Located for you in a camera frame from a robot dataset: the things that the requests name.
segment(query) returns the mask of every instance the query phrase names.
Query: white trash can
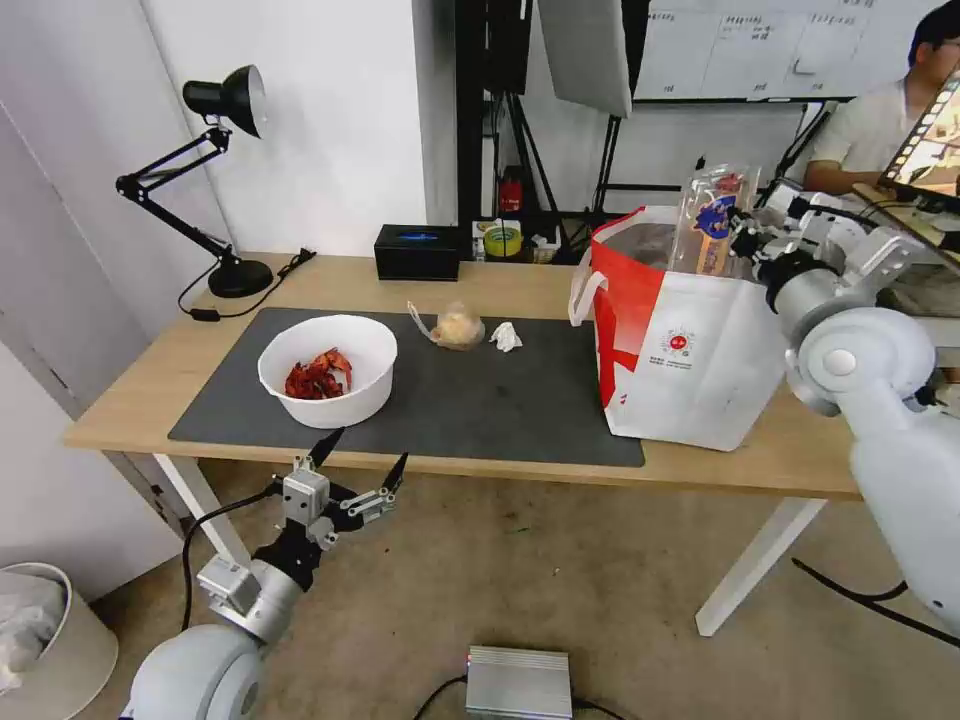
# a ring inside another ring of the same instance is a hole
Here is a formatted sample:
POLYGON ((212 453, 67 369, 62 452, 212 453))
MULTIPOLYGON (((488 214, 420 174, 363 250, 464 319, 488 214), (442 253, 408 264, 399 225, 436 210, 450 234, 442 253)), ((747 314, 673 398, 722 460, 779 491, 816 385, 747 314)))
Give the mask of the white trash can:
POLYGON ((23 685, 0 695, 0 718, 68 720, 90 704, 113 674, 117 637, 87 607, 60 568, 20 563, 0 570, 53 580, 66 590, 66 609, 56 634, 24 673, 23 685))

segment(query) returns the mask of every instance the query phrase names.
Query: screen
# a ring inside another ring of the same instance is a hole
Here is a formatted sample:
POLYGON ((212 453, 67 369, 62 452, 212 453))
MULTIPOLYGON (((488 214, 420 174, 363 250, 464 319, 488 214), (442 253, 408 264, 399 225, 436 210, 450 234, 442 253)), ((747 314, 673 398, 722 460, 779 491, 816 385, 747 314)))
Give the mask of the screen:
POLYGON ((960 197, 960 66, 884 173, 884 178, 927 194, 960 197))

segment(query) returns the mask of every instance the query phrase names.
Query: tissue box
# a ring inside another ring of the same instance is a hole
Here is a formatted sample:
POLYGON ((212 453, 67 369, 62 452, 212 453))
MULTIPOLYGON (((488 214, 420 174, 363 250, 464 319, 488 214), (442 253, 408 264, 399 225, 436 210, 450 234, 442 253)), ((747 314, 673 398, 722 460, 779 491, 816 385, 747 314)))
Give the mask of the tissue box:
POLYGON ((469 238, 458 227, 384 225, 373 245, 381 280, 456 280, 469 238))

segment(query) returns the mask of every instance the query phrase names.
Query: table leg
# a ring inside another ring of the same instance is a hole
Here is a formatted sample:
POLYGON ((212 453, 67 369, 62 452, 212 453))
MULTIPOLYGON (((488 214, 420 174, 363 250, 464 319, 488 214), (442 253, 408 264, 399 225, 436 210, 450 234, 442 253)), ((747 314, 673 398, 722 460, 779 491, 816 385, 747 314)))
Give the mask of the table leg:
POLYGON ((826 500, 808 498, 780 502, 697 613, 697 629, 703 637, 720 629, 826 504, 826 500))
MULTIPOLYGON (((154 457, 194 517, 206 515, 220 507, 220 501, 200 472, 196 460, 159 453, 154 457)), ((241 565, 250 564, 250 553, 226 515, 205 522, 203 531, 210 538, 217 553, 241 565)))

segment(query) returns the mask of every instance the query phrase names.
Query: gray desk mat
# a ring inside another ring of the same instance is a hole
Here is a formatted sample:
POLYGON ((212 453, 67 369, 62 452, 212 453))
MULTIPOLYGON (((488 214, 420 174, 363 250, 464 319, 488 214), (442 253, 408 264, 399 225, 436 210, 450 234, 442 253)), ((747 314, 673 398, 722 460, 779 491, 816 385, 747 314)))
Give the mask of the gray desk mat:
MULTIPOLYGON (((311 447, 326 431, 301 425, 287 414, 260 384, 257 360, 277 333, 331 314, 261 310, 174 426, 170 439, 311 447)), ((502 353, 485 342, 469 352, 456 352, 430 343, 406 314, 359 314, 379 320, 397 337, 393 392, 378 413, 347 429, 338 450, 643 465, 640 441, 615 437, 607 428, 589 323, 572 328, 561 320, 513 320, 524 347, 502 353)), ((488 333, 500 322, 484 318, 488 333)))

